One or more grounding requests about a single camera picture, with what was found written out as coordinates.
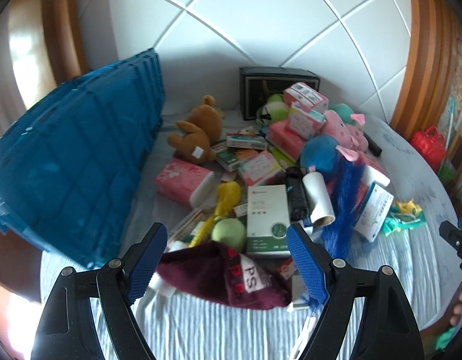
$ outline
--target diamond wall pattern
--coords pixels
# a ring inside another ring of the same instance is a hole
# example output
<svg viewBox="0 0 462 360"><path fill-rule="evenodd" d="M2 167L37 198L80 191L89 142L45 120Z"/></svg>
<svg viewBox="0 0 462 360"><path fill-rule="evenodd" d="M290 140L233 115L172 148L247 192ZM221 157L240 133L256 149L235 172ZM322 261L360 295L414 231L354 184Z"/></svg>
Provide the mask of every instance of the diamond wall pattern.
<svg viewBox="0 0 462 360"><path fill-rule="evenodd" d="M390 121L409 51L410 0L78 0L95 69L155 47L168 101L239 102L240 66L311 70L331 102Z"/></svg>

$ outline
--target black box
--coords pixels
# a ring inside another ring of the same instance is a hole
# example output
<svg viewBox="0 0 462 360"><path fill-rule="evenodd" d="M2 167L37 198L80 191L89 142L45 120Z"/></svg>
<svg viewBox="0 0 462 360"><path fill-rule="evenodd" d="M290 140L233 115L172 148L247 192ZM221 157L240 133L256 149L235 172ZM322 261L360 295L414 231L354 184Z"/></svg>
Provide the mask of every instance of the black box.
<svg viewBox="0 0 462 360"><path fill-rule="evenodd" d="M240 67L240 106L243 120L255 120L256 112L268 97L297 82L306 83L319 91L321 79L314 73L289 67Z"/></svg>

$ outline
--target red bag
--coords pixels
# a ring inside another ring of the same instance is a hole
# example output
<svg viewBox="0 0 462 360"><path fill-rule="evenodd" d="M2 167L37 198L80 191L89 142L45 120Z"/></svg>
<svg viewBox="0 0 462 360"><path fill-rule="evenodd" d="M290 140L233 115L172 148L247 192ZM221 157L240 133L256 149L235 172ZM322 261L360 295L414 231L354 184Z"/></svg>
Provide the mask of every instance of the red bag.
<svg viewBox="0 0 462 360"><path fill-rule="evenodd" d="M411 139L411 146L421 154L435 172L438 171L446 156L446 149L443 134L438 132L436 126L431 126L424 132L415 133Z"/></svg>

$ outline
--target bed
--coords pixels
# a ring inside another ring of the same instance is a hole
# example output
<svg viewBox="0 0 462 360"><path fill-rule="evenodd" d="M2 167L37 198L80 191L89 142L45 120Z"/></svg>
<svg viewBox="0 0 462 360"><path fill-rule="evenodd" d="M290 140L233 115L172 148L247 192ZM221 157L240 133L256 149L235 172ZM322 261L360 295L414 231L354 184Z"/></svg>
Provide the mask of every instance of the bed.
<svg viewBox="0 0 462 360"><path fill-rule="evenodd" d="M153 222L162 222L172 228L189 212L188 208L156 193L152 183L172 156L166 137L175 130L174 122L181 117L184 115L165 117L155 148L142 171L122 251L141 240ZM241 120L239 111L225 113L225 131L236 131L247 125L249 123ZM367 118L365 130L383 149L379 161L391 179L389 192L401 201L415 198L424 209L427 224L389 237L380 234L372 244L355 235L348 261L354 267L370 270L376 270L383 264L392 266L412 305L419 328L424 329L444 314L462 280L460 260L438 234L442 221L457 223L456 214L432 169L403 138L372 116ZM219 167L215 166L213 170L219 170ZM213 196L209 195L203 208L211 210L213 200ZM59 272L65 266L84 270L66 257L43 253L43 302L46 302ZM363 299L355 302L340 359L349 358L352 351L363 302ZM92 300L92 309L104 355L106 359L115 359L97 299ZM307 310L233 309L184 293L176 293L166 299L152 290L148 290L132 309L156 358L170 360L287 359L309 314Z"/></svg>

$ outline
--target brown teddy bear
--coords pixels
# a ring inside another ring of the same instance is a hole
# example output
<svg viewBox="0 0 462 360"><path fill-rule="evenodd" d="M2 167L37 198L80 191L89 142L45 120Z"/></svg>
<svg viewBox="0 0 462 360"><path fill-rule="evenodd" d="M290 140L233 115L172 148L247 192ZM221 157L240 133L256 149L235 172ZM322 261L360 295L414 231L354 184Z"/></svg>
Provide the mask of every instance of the brown teddy bear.
<svg viewBox="0 0 462 360"><path fill-rule="evenodd" d="M223 114L214 108L215 102L212 96L204 96L202 104L194 107L186 119L206 133L211 145L219 140L223 130Z"/></svg>
<svg viewBox="0 0 462 360"><path fill-rule="evenodd" d="M209 138L199 127L181 120L176 127L186 135L181 137L178 134L168 135L168 144L176 149L174 156L184 161L199 165L206 161L213 161L216 153L211 149Z"/></svg>

